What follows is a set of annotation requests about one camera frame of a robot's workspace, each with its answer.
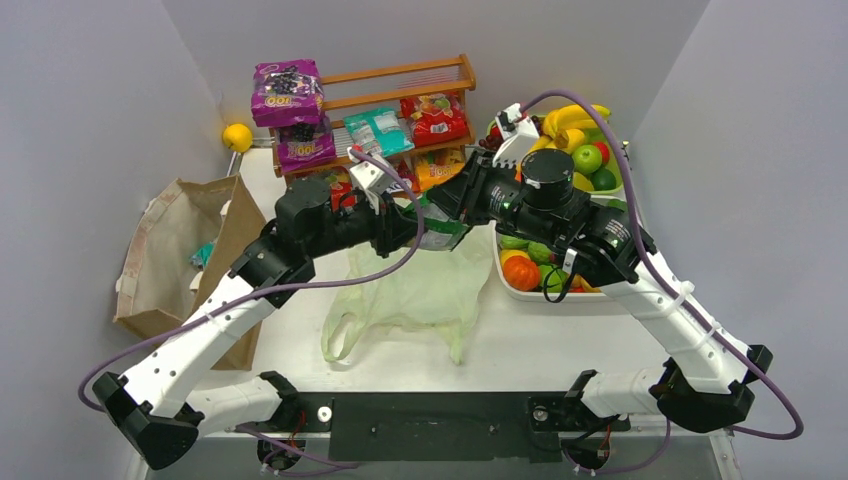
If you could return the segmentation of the yellow banana bunch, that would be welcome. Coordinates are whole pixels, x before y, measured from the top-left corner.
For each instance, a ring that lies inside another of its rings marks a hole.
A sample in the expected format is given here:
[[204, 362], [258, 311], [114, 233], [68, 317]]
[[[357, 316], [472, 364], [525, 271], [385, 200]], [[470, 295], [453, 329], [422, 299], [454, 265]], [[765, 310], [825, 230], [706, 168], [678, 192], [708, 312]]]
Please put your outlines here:
[[599, 123], [579, 105], [561, 107], [542, 118], [539, 139], [531, 152], [556, 149], [571, 154], [599, 131]]

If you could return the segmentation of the green Fox's candy bag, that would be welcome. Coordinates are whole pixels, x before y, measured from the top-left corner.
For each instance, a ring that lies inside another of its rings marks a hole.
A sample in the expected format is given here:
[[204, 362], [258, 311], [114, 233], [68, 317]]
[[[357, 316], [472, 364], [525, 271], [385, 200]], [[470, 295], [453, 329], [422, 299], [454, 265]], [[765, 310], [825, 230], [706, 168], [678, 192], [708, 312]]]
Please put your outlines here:
[[421, 196], [419, 201], [424, 214], [425, 225], [419, 248], [427, 251], [452, 251], [455, 249], [471, 228], [453, 220], [426, 196]]

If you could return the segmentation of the teal Fox's mint candy bag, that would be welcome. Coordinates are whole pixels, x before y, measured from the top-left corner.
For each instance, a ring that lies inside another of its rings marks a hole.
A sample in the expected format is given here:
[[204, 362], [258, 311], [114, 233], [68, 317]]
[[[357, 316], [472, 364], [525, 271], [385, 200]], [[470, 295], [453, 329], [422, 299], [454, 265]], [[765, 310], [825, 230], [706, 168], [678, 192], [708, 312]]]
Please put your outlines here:
[[189, 257], [189, 264], [199, 271], [205, 270], [214, 252], [215, 245], [215, 240], [203, 244]]

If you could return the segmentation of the pale green plastic grocery bag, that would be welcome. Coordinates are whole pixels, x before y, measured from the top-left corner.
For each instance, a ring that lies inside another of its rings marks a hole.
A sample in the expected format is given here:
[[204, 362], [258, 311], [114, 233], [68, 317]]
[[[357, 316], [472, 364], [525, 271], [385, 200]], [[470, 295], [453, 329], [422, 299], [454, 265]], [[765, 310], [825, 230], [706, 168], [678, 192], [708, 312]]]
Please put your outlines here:
[[322, 327], [324, 360], [344, 361], [366, 333], [400, 329], [440, 336], [450, 360], [462, 364], [493, 267], [490, 243], [490, 229], [476, 227], [450, 251], [421, 248], [392, 274], [340, 288]]

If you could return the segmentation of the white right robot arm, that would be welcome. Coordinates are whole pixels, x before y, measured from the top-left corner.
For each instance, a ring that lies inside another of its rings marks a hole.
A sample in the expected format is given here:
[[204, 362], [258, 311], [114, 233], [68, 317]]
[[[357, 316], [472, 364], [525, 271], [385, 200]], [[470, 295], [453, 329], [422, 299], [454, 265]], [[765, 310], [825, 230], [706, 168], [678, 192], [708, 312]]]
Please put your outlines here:
[[585, 279], [625, 308], [667, 352], [657, 368], [629, 374], [580, 374], [565, 396], [565, 415], [577, 428], [625, 415], [662, 415], [692, 432], [708, 433], [744, 421], [755, 395], [755, 369], [772, 353], [723, 334], [676, 280], [651, 237], [627, 213], [595, 202], [573, 184], [574, 163], [560, 151], [529, 154], [520, 173], [476, 152], [427, 199], [468, 226], [498, 232], [553, 251], [562, 268]]

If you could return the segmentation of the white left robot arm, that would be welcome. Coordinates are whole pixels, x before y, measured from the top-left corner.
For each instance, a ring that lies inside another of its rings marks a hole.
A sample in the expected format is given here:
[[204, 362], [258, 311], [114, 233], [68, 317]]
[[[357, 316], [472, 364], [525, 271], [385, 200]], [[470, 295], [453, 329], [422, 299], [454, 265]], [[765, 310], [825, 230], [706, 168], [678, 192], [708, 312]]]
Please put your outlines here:
[[413, 247], [424, 233], [418, 200], [398, 206], [382, 187], [362, 187], [335, 209], [328, 185], [292, 183], [275, 216], [234, 261], [186, 323], [154, 338], [155, 350], [121, 374], [93, 384], [99, 405], [154, 470], [181, 459], [208, 434], [250, 423], [272, 429], [298, 416], [296, 388], [267, 371], [249, 381], [201, 390], [198, 382], [254, 326], [297, 291], [314, 285], [317, 258], [368, 243], [381, 256]]

